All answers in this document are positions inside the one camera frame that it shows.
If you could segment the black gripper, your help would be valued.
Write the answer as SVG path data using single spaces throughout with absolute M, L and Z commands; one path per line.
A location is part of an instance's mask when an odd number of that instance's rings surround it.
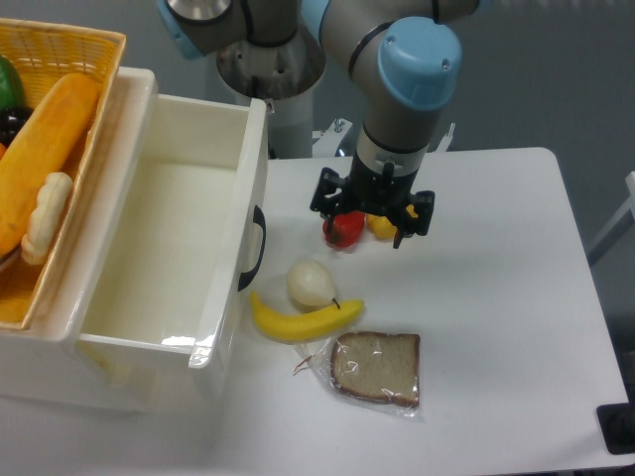
M 352 211 L 385 216 L 393 212 L 393 248 L 398 249 L 404 238 L 426 236 L 432 222 L 436 194 L 431 190 L 412 193 L 414 177 L 398 177 L 391 162 L 382 162 L 379 171 L 373 171 L 355 152 L 347 177 L 330 168 L 320 171 L 310 209 L 322 218 Z

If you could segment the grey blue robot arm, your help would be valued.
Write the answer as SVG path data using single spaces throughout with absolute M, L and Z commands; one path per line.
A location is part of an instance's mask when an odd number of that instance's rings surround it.
M 394 226 L 394 242 L 426 235 L 435 196 L 412 185 L 456 87 L 460 42 L 449 23 L 479 1 L 161 1 L 188 59 L 216 55 L 236 95 L 274 109 L 309 92 L 327 59 L 364 93 L 350 172 L 323 170 L 311 208 L 327 222 L 361 211 Z

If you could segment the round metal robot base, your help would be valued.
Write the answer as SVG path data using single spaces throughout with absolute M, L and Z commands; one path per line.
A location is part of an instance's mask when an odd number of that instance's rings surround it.
M 314 91 L 325 70 L 325 53 L 300 25 L 273 48 L 235 43 L 216 54 L 216 68 L 239 105 L 265 102 L 269 156 L 301 159 L 313 154 Z

